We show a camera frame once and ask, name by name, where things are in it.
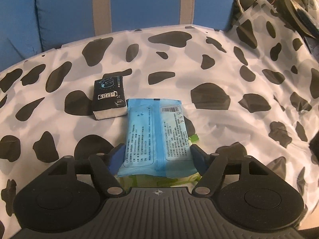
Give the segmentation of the green wet wipes pack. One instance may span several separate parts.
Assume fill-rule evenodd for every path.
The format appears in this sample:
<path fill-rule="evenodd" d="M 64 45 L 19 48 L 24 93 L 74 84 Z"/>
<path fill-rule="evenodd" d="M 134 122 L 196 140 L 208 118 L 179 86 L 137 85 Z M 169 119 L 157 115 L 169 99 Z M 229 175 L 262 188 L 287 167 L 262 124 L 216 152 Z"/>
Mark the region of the green wet wipes pack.
<path fill-rule="evenodd" d="M 177 185 L 193 182 L 199 177 L 190 153 L 187 132 L 154 135 L 127 135 L 124 162 L 117 178 L 126 187 L 142 184 Z"/>

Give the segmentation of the blue wet wipes pack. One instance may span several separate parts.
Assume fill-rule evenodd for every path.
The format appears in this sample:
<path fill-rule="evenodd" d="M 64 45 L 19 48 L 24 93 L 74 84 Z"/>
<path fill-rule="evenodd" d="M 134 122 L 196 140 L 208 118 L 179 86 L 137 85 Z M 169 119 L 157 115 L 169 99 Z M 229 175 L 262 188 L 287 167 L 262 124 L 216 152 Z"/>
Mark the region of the blue wet wipes pack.
<path fill-rule="evenodd" d="M 179 100 L 129 99 L 125 144 L 118 176 L 181 178 L 197 171 Z"/>

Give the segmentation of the black tissue pack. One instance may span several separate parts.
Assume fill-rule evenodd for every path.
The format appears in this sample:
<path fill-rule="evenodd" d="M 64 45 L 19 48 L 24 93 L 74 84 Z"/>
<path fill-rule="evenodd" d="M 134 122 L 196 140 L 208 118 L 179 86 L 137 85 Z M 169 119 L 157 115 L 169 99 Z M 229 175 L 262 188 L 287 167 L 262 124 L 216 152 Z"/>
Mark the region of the black tissue pack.
<path fill-rule="evenodd" d="M 127 110 L 122 76 L 95 81 L 92 111 L 96 120 L 121 117 Z"/>

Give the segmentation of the blue striped cushion left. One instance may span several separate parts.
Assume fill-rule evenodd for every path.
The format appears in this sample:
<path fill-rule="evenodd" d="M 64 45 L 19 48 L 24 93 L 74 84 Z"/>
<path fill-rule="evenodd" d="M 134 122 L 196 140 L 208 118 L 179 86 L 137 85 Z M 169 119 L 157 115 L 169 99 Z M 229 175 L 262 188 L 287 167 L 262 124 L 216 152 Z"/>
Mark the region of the blue striped cushion left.
<path fill-rule="evenodd" d="M 41 52 L 36 0 L 1 0 L 1 70 Z"/>

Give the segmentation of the blue striped cushion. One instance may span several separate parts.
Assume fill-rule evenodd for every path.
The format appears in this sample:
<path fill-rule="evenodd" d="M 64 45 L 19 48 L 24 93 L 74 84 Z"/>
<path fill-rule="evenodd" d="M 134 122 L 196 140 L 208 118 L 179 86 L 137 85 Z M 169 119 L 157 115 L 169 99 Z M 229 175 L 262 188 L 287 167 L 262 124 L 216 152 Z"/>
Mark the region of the blue striped cushion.
<path fill-rule="evenodd" d="M 1 70 L 41 52 L 36 0 L 1 0 Z"/>
<path fill-rule="evenodd" d="M 234 0 L 36 0 L 45 50 L 111 32 L 196 24 L 227 30 Z"/>

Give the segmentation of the blue striped cushion right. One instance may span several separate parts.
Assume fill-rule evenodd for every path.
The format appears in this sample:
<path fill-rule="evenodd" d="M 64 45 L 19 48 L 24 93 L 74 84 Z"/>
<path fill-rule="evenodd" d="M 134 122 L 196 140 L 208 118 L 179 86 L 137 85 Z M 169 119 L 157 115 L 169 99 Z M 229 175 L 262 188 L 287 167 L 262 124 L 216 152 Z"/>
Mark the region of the blue striped cushion right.
<path fill-rule="evenodd" d="M 227 30 L 234 0 L 36 0 L 45 50 L 111 32 L 196 24 Z"/>

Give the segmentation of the clutter pile of bags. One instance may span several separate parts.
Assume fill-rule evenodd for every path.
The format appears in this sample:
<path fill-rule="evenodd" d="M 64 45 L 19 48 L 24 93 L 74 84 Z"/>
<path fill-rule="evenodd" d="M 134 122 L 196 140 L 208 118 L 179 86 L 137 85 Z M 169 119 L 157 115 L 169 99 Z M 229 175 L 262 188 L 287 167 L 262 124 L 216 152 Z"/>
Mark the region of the clutter pile of bags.
<path fill-rule="evenodd" d="M 267 0 L 274 8 L 274 16 L 285 26 L 297 31 L 305 41 L 309 52 L 318 59 L 318 0 Z M 257 5 L 257 0 L 234 0 L 231 25 L 242 14 Z"/>

